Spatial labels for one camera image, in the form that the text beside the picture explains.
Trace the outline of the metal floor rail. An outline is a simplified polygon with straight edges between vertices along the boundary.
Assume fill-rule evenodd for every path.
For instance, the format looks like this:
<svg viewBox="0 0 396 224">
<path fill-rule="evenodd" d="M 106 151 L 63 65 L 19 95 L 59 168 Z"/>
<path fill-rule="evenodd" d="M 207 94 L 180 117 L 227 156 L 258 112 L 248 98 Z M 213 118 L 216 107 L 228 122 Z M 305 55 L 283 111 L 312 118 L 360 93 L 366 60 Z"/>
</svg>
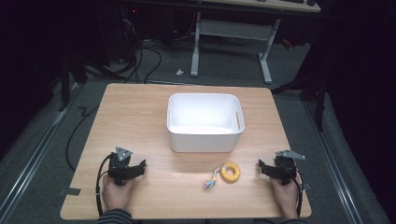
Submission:
<svg viewBox="0 0 396 224">
<path fill-rule="evenodd" d="M 316 136 L 320 144 L 320 152 L 322 154 L 324 163 L 327 167 L 328 173 L 332 179 L 332 183 L 337 192 L 338 198 L 345 210 L 349 224 L 362 224 L 361 215 L 354 203 L 351 192 L 345 179 L 342 177 L 340 169 L 334 159 L 330 145 L 321 131 L 315 120 L 315 108 L 311 103 L 303 103 L 304 109 L 309 117 L 310 123 L 312 124 Z"/>
<path fill-rule="evenodd" d="M 0 161 L 0 224 L 6 224 L 29 186 L 44 157 L 53 136 L 74 103 L 83 84 L 73 84 L 70 99 L 60 98 L 41 109 L 6 157 Z"/>
</svg>

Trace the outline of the white plastic storage bin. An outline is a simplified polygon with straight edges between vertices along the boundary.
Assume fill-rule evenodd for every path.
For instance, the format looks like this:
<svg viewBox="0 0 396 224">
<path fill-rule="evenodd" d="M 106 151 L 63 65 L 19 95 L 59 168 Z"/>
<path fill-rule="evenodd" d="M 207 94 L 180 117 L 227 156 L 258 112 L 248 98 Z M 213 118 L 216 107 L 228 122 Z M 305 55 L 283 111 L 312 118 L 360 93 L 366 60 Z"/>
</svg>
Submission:
<svg viewBox="0 0 396 224">
<path fill-rule="evenodd" d="M 232 94 L 175 93 L 168 101 L 167 130 L 175 152 L 228 153 L 245 130 L 245 121 Z"/>
</svg>

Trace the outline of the dark computer tower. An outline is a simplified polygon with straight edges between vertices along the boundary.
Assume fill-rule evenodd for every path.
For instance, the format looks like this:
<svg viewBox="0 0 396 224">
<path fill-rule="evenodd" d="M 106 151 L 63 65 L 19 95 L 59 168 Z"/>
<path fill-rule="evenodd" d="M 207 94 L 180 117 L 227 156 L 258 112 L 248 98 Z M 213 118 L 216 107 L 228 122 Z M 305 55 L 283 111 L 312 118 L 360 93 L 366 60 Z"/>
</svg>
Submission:
<svg viewBox="0 0 396 224">
<path fill-rule="evenodd" d="M 136 35 L 132 9 L 127 6 L 101 3 L 96 6 L 107 60 L 110 63 L 127 63 L 133 51 Z"/>
</svg>

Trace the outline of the person's right hand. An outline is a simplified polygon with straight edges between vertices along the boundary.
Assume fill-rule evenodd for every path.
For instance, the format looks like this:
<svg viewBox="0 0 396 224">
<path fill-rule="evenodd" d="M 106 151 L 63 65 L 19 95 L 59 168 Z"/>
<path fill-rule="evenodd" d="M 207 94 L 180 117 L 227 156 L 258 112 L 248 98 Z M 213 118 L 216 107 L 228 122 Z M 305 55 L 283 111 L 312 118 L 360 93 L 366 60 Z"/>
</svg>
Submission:
<svg viewBox="0 0 396 224">
<path fill-rule="evenodd" d="M 283 218 L 295 219 L 298 218 L 297 202 L 299 198 L 299 190 L 294 183 L 289 182 L 288 185 L 282 185 L 277 179 L 270 179 L 276 202 L 280 208 Z"/>
</svg>

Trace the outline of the black stand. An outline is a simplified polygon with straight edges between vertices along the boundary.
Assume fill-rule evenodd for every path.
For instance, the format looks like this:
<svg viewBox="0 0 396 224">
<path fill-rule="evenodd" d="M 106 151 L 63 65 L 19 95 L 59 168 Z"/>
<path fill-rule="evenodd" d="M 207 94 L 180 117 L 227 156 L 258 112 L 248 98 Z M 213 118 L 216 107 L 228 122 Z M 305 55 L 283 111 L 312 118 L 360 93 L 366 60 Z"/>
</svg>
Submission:
<svg viewBox="0 0 396 224">
<path fill-rule="evenodd" d="M 62 104 L 61 111 L 65 111 L 71 103 L 70 95 L 70 77 L 73 77 L 77 84 L 85 84 L 88 81 L 88 75 L 85 67 L 89 66 L 98 71 L 101 75 L 122 79 L 116 72 L 112 72 L 103 67 L 99 63 L 80 55 L 80 54 L 66 54 L 62 59 L 61 68 L 61 90 L 62 90 Z"/>
<path fill-rule="evenodd" d="M 325 92 L 328 79 L 324 59 L 325 53 L 320 53 L 314 46 L 307 52 L 301 67 L 293 81 L 272 90 L 272 94 L 280 94 L 286 90 L 301 90 L 302 101 L 314 101 L 316 109 L 314 121 L 317 128 L 323 131 L 323 113 L 325 109 Z"/>
</svg>

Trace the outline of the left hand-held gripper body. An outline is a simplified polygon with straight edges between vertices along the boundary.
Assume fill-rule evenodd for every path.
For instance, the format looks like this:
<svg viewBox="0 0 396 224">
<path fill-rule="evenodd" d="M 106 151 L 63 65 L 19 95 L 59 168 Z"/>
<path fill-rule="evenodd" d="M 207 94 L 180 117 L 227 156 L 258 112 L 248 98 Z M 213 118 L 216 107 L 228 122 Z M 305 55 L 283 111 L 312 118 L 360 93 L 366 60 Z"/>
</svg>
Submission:
<svg viewBox="0 0 396 224">
<path fill-rule="evenodd" d="M 126 175 L 132 154 L 132 151 L 123 147 L 116 147 L 116 152 L 110 154 L 107 173 L 118 186 L 124 186 L 128 180 Z"/>
</svg>

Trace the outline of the white-legged desk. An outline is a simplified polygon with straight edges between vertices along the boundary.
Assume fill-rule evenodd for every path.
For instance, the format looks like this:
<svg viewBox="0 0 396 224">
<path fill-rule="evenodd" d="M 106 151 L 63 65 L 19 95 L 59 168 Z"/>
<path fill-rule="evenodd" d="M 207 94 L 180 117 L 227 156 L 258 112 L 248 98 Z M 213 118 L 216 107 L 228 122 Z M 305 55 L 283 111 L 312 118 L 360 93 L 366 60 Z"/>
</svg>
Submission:
<svg viewBox="0 0 396 224">
<path fill-rule="evenodd" d="M 250 7 L 251 9 L 268 9 L 270 12 L 319 13 L 318 0 L 197 0 L 199 6 L 205 3 L 223 4 L 225 6 Z M 263 52 L 258 54 L 262 76 L 266 84 L 272 83 L 267 57 L 273 45 L 280 17 L 277 16 L 263 24 L 254 22 L 238 22 L 221 19 L 202 19 L 201 12 L 196 13 L 194 49 L 191 58 L 191 76 L 199 74 L 200 37 L 213 35 L 221 37 L 260 40 L 266 43 Z"/>
</svg>

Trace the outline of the person's left hand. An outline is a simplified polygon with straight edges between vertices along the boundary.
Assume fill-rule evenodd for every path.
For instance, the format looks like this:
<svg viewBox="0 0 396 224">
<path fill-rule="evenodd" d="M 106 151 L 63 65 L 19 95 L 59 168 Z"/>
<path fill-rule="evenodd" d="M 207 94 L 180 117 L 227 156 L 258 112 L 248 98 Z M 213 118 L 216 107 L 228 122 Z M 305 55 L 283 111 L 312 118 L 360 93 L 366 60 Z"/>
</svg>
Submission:
<svg viewBox="0 0 396 224">
<path fill-rule="evenodd" d="M 118 186 L 109 175 L 103 177 L 103 200 L 107 210 L 126 210 L 132 199 L 134 180 L 127 180 L 123 186 Z"/>
</svg>

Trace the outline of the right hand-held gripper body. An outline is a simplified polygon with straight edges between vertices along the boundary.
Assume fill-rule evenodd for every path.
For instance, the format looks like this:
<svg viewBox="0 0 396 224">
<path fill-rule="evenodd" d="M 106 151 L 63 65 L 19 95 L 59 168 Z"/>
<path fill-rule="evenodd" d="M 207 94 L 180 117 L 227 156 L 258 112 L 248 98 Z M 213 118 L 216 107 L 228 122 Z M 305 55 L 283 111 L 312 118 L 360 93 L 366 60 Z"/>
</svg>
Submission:
<svg viewBox="0 0 396 224">
<path fill-rule="evenodd" d="M 278 174 L 276 179 L 281 181 L 281 185 L 285 186 L 297 176 L 296 160 L 304 160 L 305 155 L 301 155 L 291 149 L 278 151 L 274 159 Z"/>
</svg>

